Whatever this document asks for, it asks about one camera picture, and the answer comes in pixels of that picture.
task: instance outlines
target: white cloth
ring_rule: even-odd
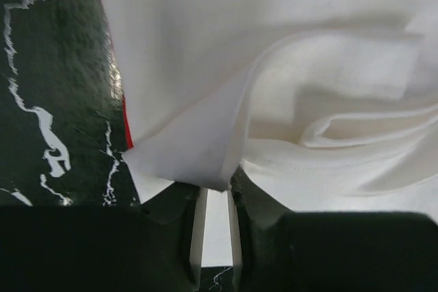
[[[141,201],[240,162],[293,210],[438,221],[438,0],[102,2]]]

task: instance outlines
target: white marble vein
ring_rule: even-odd
[[[14,191],[8,191],[7,189],[0,188],[0,191],[5,191],[6,193],[9,193],[10,195],[14,196],[17,200],[21,201],[22,203],[26,204],[29,207],[32,206],[32,202],[30,202],[30,200],[24,194],[22,194],[18,189],[15,189]]]
[[[219,279],[219,277],[220,277],[223,273],[226,273],[226,272],[229,271],[231,268],[232,268],[232,267],[224,268],[224,270],[222,270],[219,274],[215,275],[215,276],[213,277],[213,283],[214,283],[214,285],[213,285],[212,287],[210,287],[210,288],[208,289],[208,291],[211,291],[211,289],[213,289],[213,288],[215,288],[215,287],[219,287],[220,290],[219,290],[218,292],[221,292],[221,291],[222,291],[222,285],[219,284],[218,279]]]
[[[17,54],[17,50],[14,48],[14,43],[12,41],[12,10],[29,10],[30,5],[35,4],[37,1],[50,1],[50,0],[22,0],[21,3],[7,3],[4,5],[5,16],[4,23],[5,29],[3,31],[3,36],[5,39],[5,51],[8,56],[9,67],[12,70],[13,75],[9,77],[9,91],[14,97],[15,103],[18,108],[22,111],[33,113],[38,117],[38,126],[40,128],[42,137],[44,138],[48,148],[43,152],[42,158],[47,160],[50,165],[51,171],[49,174],[54,178],[59,178],[71,169],[70,155],[68,153],[67,147],[59,139],[59,137],[52,131],[53,116],[45,109],[33,106],[26,107],[24,100],[20,97],[18,93],[18,83],[16,78],[18,77],[18,70],[14,65],[14,56]],[[59,155],[52,155],[52,152],[59,152]],[[50,187],[47,187],[46,176],[41,174],[41,186],[48,189],[52,194],[57,195],[61,198],[62,203],[68,203],[70,200],[60,193],[54,192]]]
[[[111,132],[112,132],[111,125],[107,121],[107,132],[105,133],[105,136],[107,138],[107,148],[106,148],[105,153],[113,159],[113,164],[112,164],[111,170],[108,173],[107,190],[106,190],[106,193],[103,194],[103,204],[102,205],[108,205],[108,206],[116,205],[116,202],[117,202],[116,196],[114,195],[114,187],[112,187],[112,176],[113,176],[113,174],[118,172],[118,166],[120,165],[120,161],[117,160],[117,158],[114,156],[113,150],[111,149],[111,147],[112,147]]]

